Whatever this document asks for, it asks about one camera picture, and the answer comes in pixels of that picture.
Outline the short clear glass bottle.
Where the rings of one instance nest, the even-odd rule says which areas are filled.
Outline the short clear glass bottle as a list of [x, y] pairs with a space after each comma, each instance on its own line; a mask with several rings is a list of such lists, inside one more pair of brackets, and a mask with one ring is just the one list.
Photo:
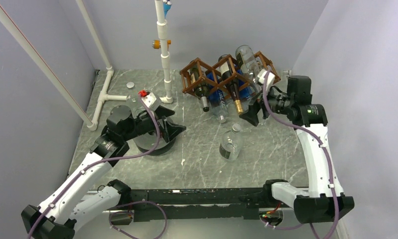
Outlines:
[[238, 158], [244, 145], [242, 127], [235, 123], [232, 128], [223, 133], [219, 146], [220, 155], [227, 161], [234, 161]]

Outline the tall clear glass bottle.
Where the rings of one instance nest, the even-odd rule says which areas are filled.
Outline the tall clear glass bottle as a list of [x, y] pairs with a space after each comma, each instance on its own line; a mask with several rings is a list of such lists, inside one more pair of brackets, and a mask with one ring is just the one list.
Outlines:
[[258, 82], [258, 74], [264, 67], [256, 60], [253, 50], [248, 45], [239, 46], [236, 49], [235, 56], [243, 76], [247, 79], [254, 92], [259, 95], [262, 87]]

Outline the dark green wine bottle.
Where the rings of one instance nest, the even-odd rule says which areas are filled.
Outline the dark green wine bottle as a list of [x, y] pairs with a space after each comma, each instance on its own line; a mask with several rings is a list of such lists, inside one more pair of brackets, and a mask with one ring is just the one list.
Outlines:
[[[193, 66], [190, 69], [190, 79], [191, 79], [191, 83], [195, 83], [198, 82], [199, 80], [199, 73], [201, 72], [201, 70], [199, 70], [197, 68], [197, 66]], [[210, 107], [208, 104], [208, 100], [207, 97], [209, 96], [209, 87], [207, 86], [207, 84], [204, 81], [200, 81], [200, 84], [198, 84], [194, 89], [194, 94], [195, 96], [197, 96], [202, 104], [202, 110], [204, 112], [208, 112]]]

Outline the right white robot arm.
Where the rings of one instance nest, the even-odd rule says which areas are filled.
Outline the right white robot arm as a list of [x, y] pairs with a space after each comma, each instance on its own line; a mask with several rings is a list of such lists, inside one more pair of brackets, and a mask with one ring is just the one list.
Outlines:
[[354, 198], [344, 194], [335, 173], [328, 142], [328, 120], [324, 107], [313, 104], [311, 79], [291, 76], [287, 91], [274, 94], [274, 75], [254, 79], [260, 92], [241, 118], [256, 125], [257, 113], [264, 117], [285, 115], [283, 125], [294, 128], [303, 148], [308, 172], [308, 190], [292, 186], [286, 180], [268, 180], [264, 184], [262, 200], [269, 207], [282, 202], [293, 209], [301, 224], [336, 222], [355, 207]]

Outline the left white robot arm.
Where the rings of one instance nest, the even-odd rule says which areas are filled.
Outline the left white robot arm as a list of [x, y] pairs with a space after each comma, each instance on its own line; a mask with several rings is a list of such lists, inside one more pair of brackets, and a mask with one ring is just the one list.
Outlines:
[[78, 229], [102, 211], [126, 208], [133, 201], [132, 190], [118, 179], [110, 181], [92, 198], [85, 201], [82, 198], [96, 180], [124, 159], [129, 150], [128, 140], [155, 133], [157, 141], [140, 156], [152, 153], [161, 139], [172, 144], [186, 130], [186, 126], [170, 120], [174, 114], [163, 106], [155, 110], [145, 108], [138, 115], [133, 115], [128, 106], [114, 107], [101, 135], [73, 174], [38, 206], [28, 205], [22, 211], [27, 237], [71, 239]]

